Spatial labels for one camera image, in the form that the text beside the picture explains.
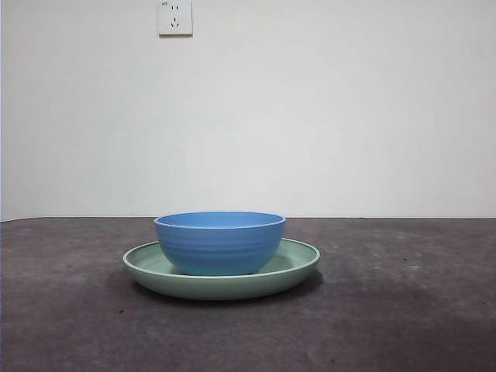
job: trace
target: electrical outlet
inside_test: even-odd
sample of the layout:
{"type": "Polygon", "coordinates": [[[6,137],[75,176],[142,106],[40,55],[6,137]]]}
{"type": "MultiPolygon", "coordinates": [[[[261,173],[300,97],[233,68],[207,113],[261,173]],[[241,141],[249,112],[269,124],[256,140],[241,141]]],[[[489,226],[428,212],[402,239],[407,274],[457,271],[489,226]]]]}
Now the electrical outlet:
{"type": "Polygon", "coordinates": [[[193,35],[192,0],[163,0],[158,5],[159,35],[193,35]]]}

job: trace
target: plate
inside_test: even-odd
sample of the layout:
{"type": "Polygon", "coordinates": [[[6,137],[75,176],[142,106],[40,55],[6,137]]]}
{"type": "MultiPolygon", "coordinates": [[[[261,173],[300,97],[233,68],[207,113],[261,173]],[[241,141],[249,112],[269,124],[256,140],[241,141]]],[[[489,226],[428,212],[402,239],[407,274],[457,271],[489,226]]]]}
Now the plate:
{"type": "Polygon", "coordinates": [[[272,295],[302,282],[319,261],[310,244],[281,239],[267,265],[249,275],[196,276],[182,274],[152,242],[132,248],[122,258],[134,280],[161,293],[192,300],[237,300],[272,295]]]}

